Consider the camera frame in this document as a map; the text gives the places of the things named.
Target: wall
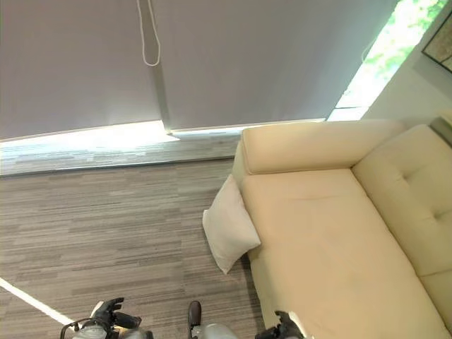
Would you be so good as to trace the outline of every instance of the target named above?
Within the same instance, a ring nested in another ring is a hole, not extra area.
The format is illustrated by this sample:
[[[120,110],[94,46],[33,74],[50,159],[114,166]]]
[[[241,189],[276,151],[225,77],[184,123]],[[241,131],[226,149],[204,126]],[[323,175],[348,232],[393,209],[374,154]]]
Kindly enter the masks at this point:
[[[0,4],[0,138],[160,119],[134,0]]]
[[[402,119],[410,126],[452,109],[452,73],[422,54],[451,11],[449,1],[363,119]]]
[[[173,129],[326,117],[396,0],[153,0]]]

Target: green foliage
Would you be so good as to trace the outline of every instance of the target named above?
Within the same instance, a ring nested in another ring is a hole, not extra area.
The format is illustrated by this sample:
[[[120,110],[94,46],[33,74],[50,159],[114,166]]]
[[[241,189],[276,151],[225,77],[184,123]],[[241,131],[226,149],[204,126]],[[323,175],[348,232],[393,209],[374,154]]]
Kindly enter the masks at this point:
[[[447,0],[401,0],[381,31],[377,48],[372,48],[363,66],[389,81],[446,3]]]

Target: tufted seat back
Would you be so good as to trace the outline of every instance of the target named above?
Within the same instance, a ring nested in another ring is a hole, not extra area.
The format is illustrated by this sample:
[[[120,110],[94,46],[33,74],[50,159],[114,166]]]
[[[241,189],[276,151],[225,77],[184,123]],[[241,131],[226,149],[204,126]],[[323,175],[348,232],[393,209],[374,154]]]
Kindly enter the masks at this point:
[[[352,171],[452,331],[452,148],[419,125]]]

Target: carpet floor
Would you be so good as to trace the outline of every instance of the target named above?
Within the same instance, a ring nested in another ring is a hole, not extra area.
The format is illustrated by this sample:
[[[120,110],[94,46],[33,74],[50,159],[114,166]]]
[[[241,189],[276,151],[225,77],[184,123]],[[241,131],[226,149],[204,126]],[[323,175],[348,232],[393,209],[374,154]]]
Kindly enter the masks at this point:
[[[240,132],[179,136],[178,141],[150,143],[132,148],[66,145],[56,141],[0,143],[0,177],[91,167],[184,162],[233,158]]]
[[[231,160],[0,180],[1,277],[71,319],[125,297],[155,339],[186,338],[186,309],[243,339],[263,330],[244,257],[223,275],[201,216]],[[0,288],[0,338],[58,338],[61,324]]]

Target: white throw pillow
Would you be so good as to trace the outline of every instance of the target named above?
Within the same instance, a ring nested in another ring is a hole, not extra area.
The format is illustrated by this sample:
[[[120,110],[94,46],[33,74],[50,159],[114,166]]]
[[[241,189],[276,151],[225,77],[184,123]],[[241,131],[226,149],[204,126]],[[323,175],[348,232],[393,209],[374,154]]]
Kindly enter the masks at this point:
[[[238,258],[261,244],[232,175],[204,211],[203,226],[213,258],[224,274]]]

